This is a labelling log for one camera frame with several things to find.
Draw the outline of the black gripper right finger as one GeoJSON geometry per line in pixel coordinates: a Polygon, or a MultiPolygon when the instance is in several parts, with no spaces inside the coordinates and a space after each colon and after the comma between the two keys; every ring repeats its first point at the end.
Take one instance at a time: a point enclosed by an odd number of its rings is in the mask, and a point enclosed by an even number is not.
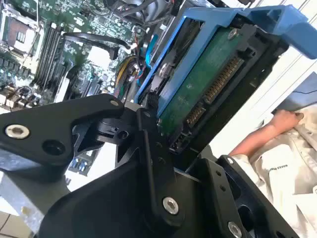
{"type": "Polygon", "coordinates": [[[231,157],[198,158],[187,172],[201,183],[213,238],[297,237],[231,157]]]}

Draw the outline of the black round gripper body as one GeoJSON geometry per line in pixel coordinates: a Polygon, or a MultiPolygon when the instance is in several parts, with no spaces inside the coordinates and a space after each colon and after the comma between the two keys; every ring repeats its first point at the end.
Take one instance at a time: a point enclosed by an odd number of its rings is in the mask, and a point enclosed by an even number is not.
{"type": "Polygon", "coordinates": [[[145,185],[130,162],[62,197],[45,215],[41,238],[216,238],[215,217],[205,208],[201,183],[176,172],[168,195],[185,218],[175,230],[148,225],[145,185]]]}

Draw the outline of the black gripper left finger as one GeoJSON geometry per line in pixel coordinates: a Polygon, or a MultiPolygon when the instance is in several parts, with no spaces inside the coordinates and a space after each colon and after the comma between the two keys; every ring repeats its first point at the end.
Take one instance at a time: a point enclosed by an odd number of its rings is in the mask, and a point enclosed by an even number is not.
{"type": "Polygon", "coordinates": [[[174,200],[168,193],[177,181],[156,116],[156,106],[133,111],[109,94],[2,114],[0,169],[24,181],[50,185],[63,179],[76,156],[112,143],[117,146],[115,169],[130,162],[138,166],[146,187],[148,225],[178,228],[184,214],[179,205],[169,208],[165,201],[174,200]]]}

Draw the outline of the person's bare hand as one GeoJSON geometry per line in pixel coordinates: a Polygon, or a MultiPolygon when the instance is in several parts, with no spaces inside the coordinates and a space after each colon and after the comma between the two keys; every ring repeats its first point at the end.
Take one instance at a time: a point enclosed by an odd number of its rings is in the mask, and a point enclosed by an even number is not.
{"type": "Polygon", "coordinates": [[[278,110],[269,124],[273,126],[277,134],[281,134],[295,127],[303,118],[303,113],[278,110]]]}

